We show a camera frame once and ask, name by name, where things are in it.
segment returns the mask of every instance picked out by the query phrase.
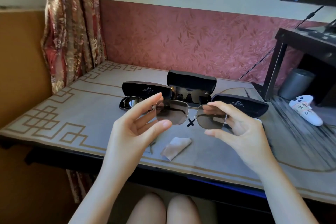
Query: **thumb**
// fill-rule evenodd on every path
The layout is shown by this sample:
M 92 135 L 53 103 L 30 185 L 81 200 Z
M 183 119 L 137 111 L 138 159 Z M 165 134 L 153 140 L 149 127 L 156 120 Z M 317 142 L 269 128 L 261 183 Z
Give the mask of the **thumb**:
M 161 120 L 143 132 L 140 135 L 141 140 L 147 147 L 159 134 L 169 129 L 172 125 L 170 120 Z
M 229 146 L 232 147 L 232 144 L 235 140 L 235 135 L 230 134 L 226 131 L 223 131 L 221 129 L 207 129 L 206 131 L 204 131 L 204 134 L 208 135 L 208 136 L 213 136 L 216 137 L 220 140 L 222 140 L 223 142 L 227 143 Z

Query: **forearm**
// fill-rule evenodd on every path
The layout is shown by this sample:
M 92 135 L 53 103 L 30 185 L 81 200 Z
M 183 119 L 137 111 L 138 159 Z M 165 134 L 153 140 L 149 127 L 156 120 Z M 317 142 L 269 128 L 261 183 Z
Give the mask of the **forearm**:
M 318 223 L 276 160 L 257 173 L 277 224 Z
M 101 171 L 69 223 L 107 223 L 122 186 L 113 176 Z

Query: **black cross mark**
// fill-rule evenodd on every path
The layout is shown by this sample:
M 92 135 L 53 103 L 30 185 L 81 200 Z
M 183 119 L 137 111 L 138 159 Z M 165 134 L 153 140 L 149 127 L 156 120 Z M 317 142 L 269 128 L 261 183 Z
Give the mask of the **black cross mark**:
M 187 127 L 190 126 L 190 125 L 193 126 L 193 125 L 194 125 L 194 121 L 195 121 L 195 119 L 190 120 L 190 119 L 188 118 L 188 120 L 189 120 L 190 123 L 187 125 Z

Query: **gray cylindrical speaker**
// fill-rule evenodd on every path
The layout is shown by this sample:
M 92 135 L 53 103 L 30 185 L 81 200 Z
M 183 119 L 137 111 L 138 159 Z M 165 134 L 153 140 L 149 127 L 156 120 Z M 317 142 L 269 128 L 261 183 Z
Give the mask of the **gray cylindrical speaker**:
M 278 95 L 292 100 L 301 96 L 315 78 L 312 72 L 303 69 L 293 69 L 281 85 Z

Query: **white game controller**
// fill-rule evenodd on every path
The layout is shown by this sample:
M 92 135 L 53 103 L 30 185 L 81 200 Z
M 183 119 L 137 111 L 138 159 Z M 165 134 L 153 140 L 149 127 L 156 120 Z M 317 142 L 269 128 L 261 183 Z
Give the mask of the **white game controller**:
M 295 110 L 302 118 L 315 126 L 323 124 L 322 119 L 310 107 L 313 96 L 302 95 L 289 102 L 289 106 Z

